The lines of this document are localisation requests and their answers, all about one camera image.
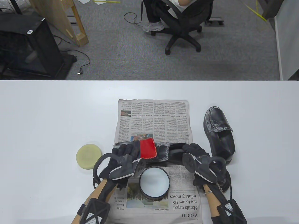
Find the red polishing cloth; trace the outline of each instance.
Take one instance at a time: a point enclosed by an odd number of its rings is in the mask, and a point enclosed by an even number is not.
[[[157,149],[152,138],[140,140],[140,157],[152,159],[157,156]]]

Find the black cable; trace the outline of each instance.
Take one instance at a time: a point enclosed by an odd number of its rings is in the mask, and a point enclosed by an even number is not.
[[[62,41],[67,42],[68,44],[72,44],[71,42],[66,41],[65,39],[63,39],[63,38],[60,37],[60,36],[56,36],[56,35],[54,35],[54,34],[52,34],[52,35],[53,35],[54,37],[58,37],[58,38],[60,39],[60,42],[59,42],[59,44],[57,44],[57,46],[60,45]]]
[[[80,72],[78,73],[78,75],[82,75],[82,74],[83,74],[83,70],[82,70],[82,68],[83,68],[84,66],[90,65],[90,62],[91,62],[91,61],[90,61],[90,58],[87,56],[87,54],[85,54],[85,53],[83,53],[83,52],[81,52],[81,51],[75,50],[75,49],[61,50],[61,52],[68,52],[68,51],[72,51],[72,50],[84,54],[84,55],[88,58],[88,60],[89,60],[89,62],[88,62],[87,64],[82,65],[82,66],[80,67]]]
[[[232,197],[233,197],[233,189],[231,188],[231,183],[229,183],[229,187],[231,189],[231,199],[232,199]]]
[[[135,19],[137,18],[137,14],[136,14],[136,13],[131,13],[131,14],[134,14],[135,17],[134,17],[134,19],[133,19],[133,22],[129,22],[129,21],[126,20],[126,18],[125,18],[125,16],[126,16],[127,14],[130,14],[130,13],[126,13],[126,14],[124,14],[124,16],[123,16],[123,18],[124,18],[124,20],[125,20],[126,22],[128,22],[128,23],[130,23],[130,24],[135,24],[135,25],[140,26],[140,27],[143,27],[143,26],[141,26],[141,25],[138,25],[139,23],[142,22],[142,17],[141,17],[140,22],[136,23],[136,22],[135,22]]]
[[[127,14],[134,14],[135,15],[135,17],[134,17],[134,19],[133,19],[133,22],[129,22],[128,20],[126,20],[126,18],[125,18],[125,16],[127,15]],[[138,25],[139,23],[141,23],[142,22],[142,14],[143,14],[143,0],[141,0],[141,9],[140,9],[140,17],[141,17],[141,20],[140,20],[140,22],[135,22],[135,19],[137,18],[137,14],[136,13],[126,13],[126,14],[124,14],[124,16],[123,16],[123,19],[126,21],[126,22],[128,22],[128,23],[130,23],[130,24],[135,24],[135,25],[137,25],[137,26],[140,26],[140,27],[143,27],[143,26],[141,26],[141,25]]]
[[[60,42],[57,44],[57,46],[59,46],[61,44],[61,42],[62,42],[62,39],[60,39]]]

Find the black pants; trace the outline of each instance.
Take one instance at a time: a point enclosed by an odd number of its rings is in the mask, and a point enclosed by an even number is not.
[[[147,11],[147,19],[149,20],[150,23],[157,23],[160,21],[160,17],[154,16],[151,4],[153,0],[143,0],[145,9]]]

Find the round sponge pad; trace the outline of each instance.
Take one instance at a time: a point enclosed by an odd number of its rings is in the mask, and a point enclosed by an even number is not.
[[[99,147],[94,144],[87,144],[78,150],[76,160],[81,168],[91,170],[101,156],[102,152]]]

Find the wooden frame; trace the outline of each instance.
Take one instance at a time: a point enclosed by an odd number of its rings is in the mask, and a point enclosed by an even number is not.
[[[73,40],[75,44],[83,46],[89,42],[73,0],[29,0],[29,2],[40,16]],[[72,9],[80,29],[80,33],[77,35],[66,14],[69,8]]]

